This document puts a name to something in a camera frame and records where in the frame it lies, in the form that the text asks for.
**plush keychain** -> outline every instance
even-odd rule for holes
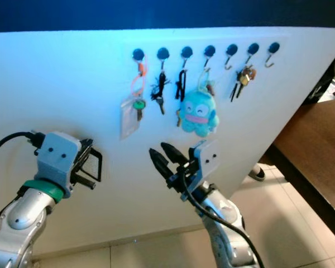
[[[179,117],[183,130],[195,131],[200,137],[206,137],[214,132],[219,124],[216,103],[209,93],[209,86],[212,85],[207,82],[205,86],[187,93],[180,107]]]

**person's foot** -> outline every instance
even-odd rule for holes
[[[257,181],[264,181],[266,178],[266,174],[258,164],[255,164],[248,176]]]

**plush toy eye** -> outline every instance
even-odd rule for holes
[[[200,104],[200,105],[197,105],[197,107],[196,107],[196,114],[198,116],[203,117],[203,116],[206,116],[206,114],[208,113],[208,110],[209,109],[208,109],[207,105]]]
[[[192,113],[194,106],[192,102],[185,102],[185,111],[186,113]]]

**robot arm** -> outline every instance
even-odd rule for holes
[[[190,159],[168,143],[162,143],[161,147],[173,163],[179,164],[177,173],[168,168],[167,159],[154,149],[149,152],[151,160],[165,178],[167,187],[174,188],[181,193],[183,201],[188,200],[197,208],[209,233],[217,267],[263,267],[245,232],[239,209],[205,180],[219,164],[216,141],[202,141],[190,148]]]
[[[0,215],[0,267],[29,267],[34,242],[56,204],[70,197],[76,183],[94,189],[95,183],[79,175],[79,171],[101,180],[102,156],[92,148],[93,140],[79,141],[60,132],[30,137],[37,147],[39,168],[34,180],[24,183],[18,197]],[[90,154],[99,161],[97,178],[83,170]]]

